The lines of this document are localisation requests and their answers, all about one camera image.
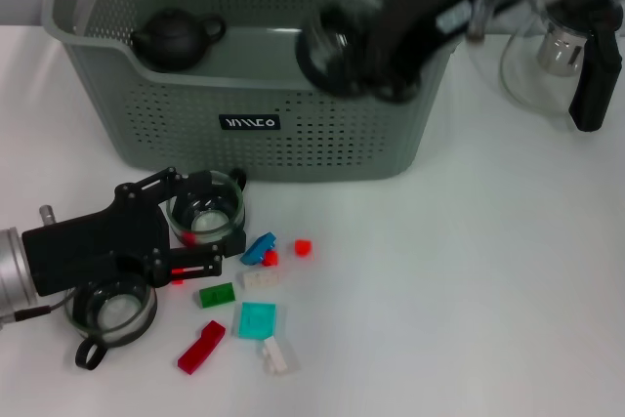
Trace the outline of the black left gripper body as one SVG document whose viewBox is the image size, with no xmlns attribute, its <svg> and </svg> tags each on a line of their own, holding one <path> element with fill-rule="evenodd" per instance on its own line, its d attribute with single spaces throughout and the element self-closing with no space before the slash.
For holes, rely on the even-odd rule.
<svg viewBox="0 0 625 417">
<path fill-rule="evenodd" d="M 32 229 L 22 244 L 41 296 L 135 273 L 152 285 L 168 279 L 169 229 L 160 202 L 147 192 L 118 188 L 100 212 Z"/>
</svg>

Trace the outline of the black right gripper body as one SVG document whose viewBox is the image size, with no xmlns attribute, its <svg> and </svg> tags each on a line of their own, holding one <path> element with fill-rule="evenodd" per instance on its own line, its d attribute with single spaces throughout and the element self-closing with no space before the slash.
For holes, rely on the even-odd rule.
<svg viewBox="0 0 625 417">
<path fill-rule="evenodd" d="M 434 53 L 468 29 L 475 0 L 386 0 L 365 41 L 365 83 L 420 81 Z"/>
</svg>

